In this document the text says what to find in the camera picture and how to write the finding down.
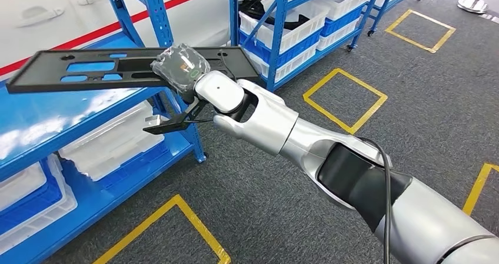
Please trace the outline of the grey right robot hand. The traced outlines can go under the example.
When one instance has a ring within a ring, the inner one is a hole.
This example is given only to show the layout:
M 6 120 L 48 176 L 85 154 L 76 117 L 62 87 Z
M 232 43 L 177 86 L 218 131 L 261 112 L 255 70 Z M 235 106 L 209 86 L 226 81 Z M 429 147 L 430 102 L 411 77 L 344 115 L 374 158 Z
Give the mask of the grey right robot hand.
M 154 74 L 168 83 L 184 102 L 194 102 L 194 86 L 204 74 L 211 71 L 209 62 L 187 44 L 173 45 L 151 62 Z

